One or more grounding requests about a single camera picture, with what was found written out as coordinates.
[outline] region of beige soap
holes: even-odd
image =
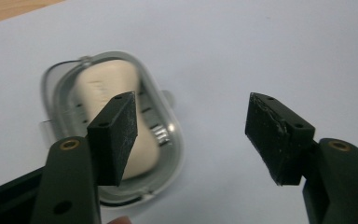
[[[95,64],[79,74],[75,83],[75,95],[84,106],[88,121],[93,120],[109,100],[123,92],[140,89],[136,68],[129,62],[113,60]],[[152,169],[159,157],[155,136],[146,127],[136,96],[138,137],[132,148],[123,179],[141,175]]]

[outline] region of wooden floor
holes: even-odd
[[[63,0],[0,0],[0,21],[62,1]]]

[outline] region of black mechanical part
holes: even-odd
[[[31,223],[31,218],[32,223],[100,223],[96,179],[120,183],[137,136],[134,92],[116,96],[103,111],[95,119],[103,125],[90,125],[89,138],[58,141],[45,167],[0,186],[0,224]],[[103,136],[94,136],[98,132]],[[107,150],[109,157],[104,158],[101,150]]]
[[[97,158],[98,185],[118,186],[138,135],[135,93],[117,95],[108,104],[87,127],[88,139]]]
[[[300,159],[313,142],[315,128],[278,100],[251,93],[245,133],[278,185],[298,185]]]
[[[358,223],[356,146],[329,138],[317,144],[310,140],[310,124],[258,93],[251,94],[245,130],[277,184],[293,183],[287,177],[307,178],[303,196],[311,224]]]

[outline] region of white surface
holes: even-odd
[[[126,61],[114,60],[98,63],[84,70],[74,86],[77,104],[82,104],[84,119],[90,123],[112,97],[127,91],[140,90],[136,67]],[[158,162],[159,147],[156,136],[146,126],[136,96],[138,136],[133,144],[123,179],[135,177],[151,170]]]
[[[358,1],[65,1],[0,22],[0,184],[47,151],[42,73],[124,50],[176,98],[186,163],[155,200],[103,220],[307,223],[301,187],[276,187],[243,130],[251,91],[358,146]]]

